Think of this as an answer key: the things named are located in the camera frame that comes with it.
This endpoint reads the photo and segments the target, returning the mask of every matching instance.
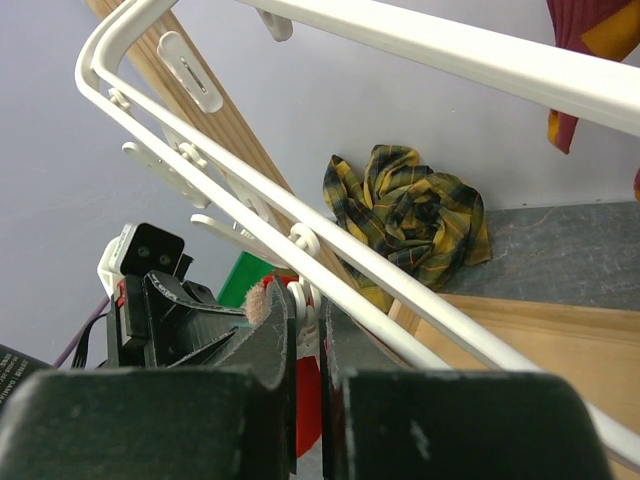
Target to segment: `purple cable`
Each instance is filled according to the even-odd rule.
[[[107,307],[108,303],[109,303],[109,297],[105,296],[100,301],[100,303],[95,308],[95,310],[91,312],[91,315],[89,315],[89,318],[87,319],[86,322],[84,322],[84,325],[78,331],[78,333],[76,333],[75,337],[71,339],[71,341],[69,342],[69,345],[66,346],[66,348],[62,351],[62,353],[56,359],[56,361],[53,362],[53,366],[55,368],[60,368],[62,364],[65,362],[65,360],[69,358],[69,355],[71,355],[71,352],[73,352],[73,349],[78,346],[78,342],[80,342],[80,337],[82,336],[82,332],[84,332],[84,329],[86,328],[86,326],[91,322],[91,320],[93,320],[94,318],[96,318],[98,315],[102,313],[102,311]]]

